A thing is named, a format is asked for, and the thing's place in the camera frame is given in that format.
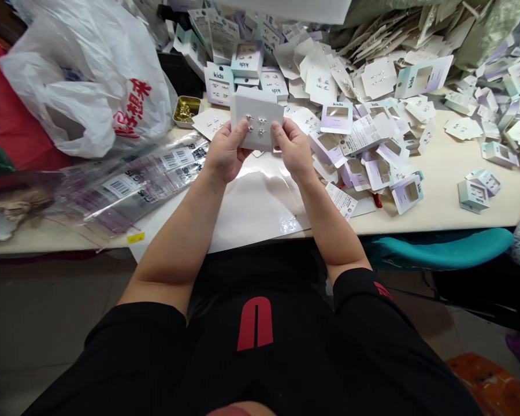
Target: tiled floor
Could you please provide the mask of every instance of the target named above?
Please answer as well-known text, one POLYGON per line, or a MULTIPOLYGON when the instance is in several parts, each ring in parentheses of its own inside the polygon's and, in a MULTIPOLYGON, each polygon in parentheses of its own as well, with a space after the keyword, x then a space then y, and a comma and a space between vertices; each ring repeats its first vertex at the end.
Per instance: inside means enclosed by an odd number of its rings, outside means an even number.
MULTIPOLYGON (((85 261, 0 265, 0 416, 17 416, 69 365, 87 333, 119 300, 135 268, 107 254, 85 261)), ((390 288, 427 291, 416 273, 382 273, 390 288)), ((391 290, 443 358, 475 351, 520 380, 506 330, 463 310, 391 290)))

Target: hand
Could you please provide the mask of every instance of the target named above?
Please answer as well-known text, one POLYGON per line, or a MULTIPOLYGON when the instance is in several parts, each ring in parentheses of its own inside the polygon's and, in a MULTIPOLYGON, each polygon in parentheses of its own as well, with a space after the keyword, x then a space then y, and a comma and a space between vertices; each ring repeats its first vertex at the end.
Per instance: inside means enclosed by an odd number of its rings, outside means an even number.
POLYGON ((242 120, 233 131, 231 122, 228 121, 218 130, 210 143, 204 168, 224 184, 237 177, 244 160, 252 153, 250 149, 240 148, 247 131, 247 120, 242 120))
POLYGON ((283 152, 283 163, 295 182, 312 178, 317 180, 306 134, 290 118, 283 119, 283 127, 274 122, 272 130, 283 152))

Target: teal chair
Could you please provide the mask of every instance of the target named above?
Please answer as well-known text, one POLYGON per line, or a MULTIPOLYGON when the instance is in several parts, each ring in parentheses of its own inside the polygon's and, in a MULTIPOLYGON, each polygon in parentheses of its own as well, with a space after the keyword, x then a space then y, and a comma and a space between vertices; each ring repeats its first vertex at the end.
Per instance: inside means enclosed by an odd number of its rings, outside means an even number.
POLYGON ((373 237, 363 244, 375 270, 438 271, 468 269, 486 263, 507 251, 514 238, 504 228, 459 232, 455 236, 457 239, 451 240, 451 235, 425 235, 417 241, 408 241, 408 237, 373 237))

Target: barcode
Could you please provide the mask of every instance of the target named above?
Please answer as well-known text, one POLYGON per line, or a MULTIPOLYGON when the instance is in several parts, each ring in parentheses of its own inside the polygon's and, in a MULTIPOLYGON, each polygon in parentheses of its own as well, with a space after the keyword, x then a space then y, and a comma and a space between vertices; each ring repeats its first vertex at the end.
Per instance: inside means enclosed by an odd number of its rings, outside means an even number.
POLYGON ((179 159, 179 162, 182 165, 186 165, 187 163, 190 163, 191 160, 189 159, 189 155, 184 150, 176 150, 175 151, 177 158, 179 159))
POLYGON ((131 189, 124 184, 122 181, 115 181, 110 184, 112 188, 114 188, 116 191, 118 191, 122 196, 125 196, 127 194, 131 193, 131 189))
POLYGON ((175 169, 178 166, 178 163, 177 163, 173 153, 168 153, 165 156, 163 156, 163 158, 164 158, 164 162, 168 166, 168 170, 169 169, 175 169))

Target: yellow sticker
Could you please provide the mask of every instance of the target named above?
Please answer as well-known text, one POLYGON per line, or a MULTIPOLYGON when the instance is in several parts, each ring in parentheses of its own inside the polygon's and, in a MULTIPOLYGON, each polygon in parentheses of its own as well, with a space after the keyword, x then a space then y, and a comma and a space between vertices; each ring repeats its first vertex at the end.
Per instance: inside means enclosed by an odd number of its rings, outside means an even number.
POLYGON ((143 240, 144 240, 144 233, 135 234, 134 236, 127 237, 127 242, 129 244, 133 244, 133 243, 143 241, 143 240))

